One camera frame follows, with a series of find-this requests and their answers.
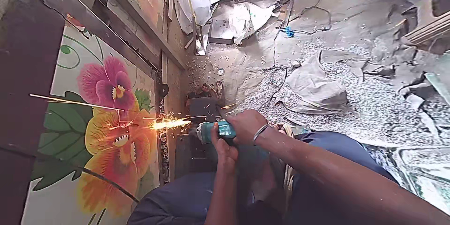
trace metal block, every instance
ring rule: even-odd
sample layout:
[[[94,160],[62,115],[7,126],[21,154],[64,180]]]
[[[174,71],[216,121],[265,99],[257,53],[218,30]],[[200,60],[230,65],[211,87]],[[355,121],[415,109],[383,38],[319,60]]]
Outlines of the metal block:
[[[209,42],[228,45],[233,43],[233,32],[231,31],[228,20],[212,20]]]

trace angle grinder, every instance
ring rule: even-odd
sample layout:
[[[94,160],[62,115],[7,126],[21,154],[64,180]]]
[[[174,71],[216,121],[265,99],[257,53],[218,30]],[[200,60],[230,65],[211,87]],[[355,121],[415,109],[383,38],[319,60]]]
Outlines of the angle grinder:
[[[211,128],[214,126],[214,123],[215,122],[202,122],[197,127],[197,136],[202,144],[211,143]],[[236,137],[236,131],[233,126],[227,121],[218,121],[217,123],[219,124],[219,138],[224,139],[228,145],[233,145],[233,138]]]

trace black wire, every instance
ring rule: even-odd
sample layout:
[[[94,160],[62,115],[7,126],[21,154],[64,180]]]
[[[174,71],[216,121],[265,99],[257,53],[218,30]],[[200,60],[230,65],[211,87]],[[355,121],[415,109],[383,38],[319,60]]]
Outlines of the black wire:
[[[328,26],[325,27],[325,28],[316,29],[316,30],[314,30],[312,33],[311,33],[311,32],[308,32],[308,31],[302,31],[302,30],[291,30],[291,31],[296,32],[296,33],[304,33],[304,34],[307,34],[307,35],[312,35],[312,34],[317,33],[317,32],[319,32],[319,31],[325,32],[325,31],[331,30],[331,26],[332,26],[332,25],[331,25],[331,18],[332,18],[331,13],[329,12],[329,10],[326,10],[326,9],[323,9],[323,8],[318,7],[318,4],[320,3],[320,1],[321,1],[321,0],[317,0],[317,3],[316,3],[315,5],[303,9],[303,10],[301,11],[300,15],[299,15],[298,17],[296,17],[295,19],[301,17],[301,16],[302,16],[305,12],[307,12],[308,10],[311,10],[311,9],[319,9],[319,10],[325,11],[325,12],[328,14]],[[270,79],[270,81],[271,81],[272,83],[279,83],[279,82],[273,81],[271,77],[272,77],[272,75],[273,75],[277,70],[282,69],[282,70],[284,70],[284,79],[283,79],[283,82],[281,83],[281,85],[278,87],[278,89],[272,94],[272,96],[270,96],[270,98],[269,98],[266,102],[262,103],[262,104],[258,107],[258,109],[257,109],[258,111],[259,111],[264,105],[266,105],[266,104],[268,104],[270,101],[272,101],[273,96],[274,96],[277,92],[279,92],[279,90],[281,90],[281,88],[284,86],[284,83],[286,82],[286,78],[288,77],[288,70],[287,70],[286,67],[284,67],[284,66],[276,67],[276,59],[275,59],[275,54],[276,54],[276,41],[275,41],[275,40],[277,39],[278,34],[280,33],[280,31],[285,32],[285,30],[282,29],[282,28],[279,28],[278,31],[277,31],[277,34],[275,35],[275,38],[274,38],[274,56],[273,56],[274,64],[273,64],[271,67],[268,67],[268,68],[263,69],[263,71],[266,72],[266,71],[268,71],[268,70],[274,70],[274,71],[269,75],[269,79]]]
[[[274,96],[277,92],[279,92],[279,90],[281,90],[281,88],[284,86],[284,83],[286,82],[286,78],[288,77],[288,70],[287,70],[286,68],[284,68],[284,67],[280,67],[280,69],[281,69],[281,68],[284,69],[284,79],[283,79],[283,83],[281,83],[281,85],[278,87],[278,89],[272,94],[272,96],[270,96],[270,98],[269,98],[266,102],[262,103],[262,104],[258,107],[257,111],[259,111],[259,110],[262,108],[262,106],[264,106],[264,105],[268,104],[270,101],[272,101],[273,96]]]
[[[127,195],[128,197],[130,197],[130,199],[132,199],[134,202],[139,203],[139,200],[136,199],[136,197],[134,197],[131,193],[129,193],[129,192],[128,192],[127,190],[125,190],[124,188],[122,188],[122,187],[121,187],[120,185],[118,185],[116,182],[113,182],[113,181],[111,181],[111,180],[105,178],[104,176],[102,176],[102,175],[100,175],[100,174],[98,174],[98,173],[96,173],[96,172],[93,172],[93,171],[91,171],[91,170],[89,170],[89,169],[86,169],[86,168],[81,167],[81,166],[78,166],[78,165],[74,165],[74,164],[70,163],[70,162],[67,161],[67,160],[64,160],[64,159],[57,159],[57,158],[54,157],[54,156],[42,154],[42,153],[39,153],[39,152],[36,152],[36,153],[34,153],[34,154],[28,153],[28,152],[26,152],[26,151],[20,149],[20,148],[19,148],[17,145],[15,145],[15,144],[8,144],[8,147],[4,146],[3,144],[0,144],[0,149],[5,150],[5,151],[8,151],[8,152],[11,152],[11,153],[16,153],[16,154],[19,154],[19,155],[22,155],[22,156],[25,156],[25,157],[34,158],[34,159],[37,159],[37,160],[40,160],[40,161],[54,161],[54,162],[61,162],[61,163],[64,163],[65,165],[70,166],[71,168],[73,168],[73,169],[76,170],[76,171],[80,171],[80,170],[81,170],[82,172],[85,172],[85,173],[87,173],[87,174],[90,174],[90,175],[92,175],[92,176],[98,178],[98,179],[101,179],[101,180],[103,180],[103,181],[105,181],[105,182],[110,183],[113,187],[117,188],[117,189],[120,190],[122,193],[124,193],[125,195]]]
[[[315,33],[317,33],[317,32],[325,32],[325,31],[331,30],[331,26],[332,26],[332,25],[331,25],[331,18],[332,18],[332,15],[331,15],[331,13],[329,12],[329,10],[326,10],[326,9],[323,9],[323,8],[318,7],[320,1],[321,1],[321,0],[317,0],[317,3],[316,3],[315,5],[312,5],[312,6],[310,6],[310,7],[306,7],[305,9],[303,9],[303,10],[301,11],[300,15],[298,15],[297,17],[295,17],[293,20],[296,20],[296,19],[300,18],[302,15],[304,15],[304,14],[305,14],[307,11],[309,11],[309,10],[312,10],[312,9],[318,9],[318,10],[322,10],[322,11],[324,11],[324,12],[326,12],[326,13],[328,14],[328,25],[327,25],[327,27],[316,29],[316,30],[314,30],[313,32],[308,32],[308,31],[304,31],[304,30],[291,30],[292,32],[302,33],[302,34],[307,34],[307,35],[312,35],[312,34],[315,34]]]

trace painted flower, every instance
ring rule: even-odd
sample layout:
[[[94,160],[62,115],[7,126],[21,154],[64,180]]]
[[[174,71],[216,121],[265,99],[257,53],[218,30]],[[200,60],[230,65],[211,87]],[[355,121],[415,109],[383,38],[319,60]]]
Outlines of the painted flower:
[[[85,168],[116,182],[135,195],[138,181],[146,173],[155,130],[147,126],[150,114],[139,111],[137,100],[126,116],[114,110],[95,108],[86,128],[86,148],[93,155]],[[78,200],[83,211],[106,208],[116,215],[131,210],[132,200],[119,189],[97,177],[83,173],[78,183]]]
[[[128,110],[135,102],[125,65],[113,56],[106,57],[104,66],[86,64],[77,80],[80,95],[88,103]]]

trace painted door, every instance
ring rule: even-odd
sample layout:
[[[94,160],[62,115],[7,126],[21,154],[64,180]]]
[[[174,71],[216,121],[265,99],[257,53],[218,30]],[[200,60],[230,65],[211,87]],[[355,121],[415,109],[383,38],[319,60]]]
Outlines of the painted door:
[[[125,224],[140,199],[159,186],[152,78],[71,19],[64,27],[50,94],[94,104],[49,103],[22,224]],[[115,182],[121,189],[108,181]]]

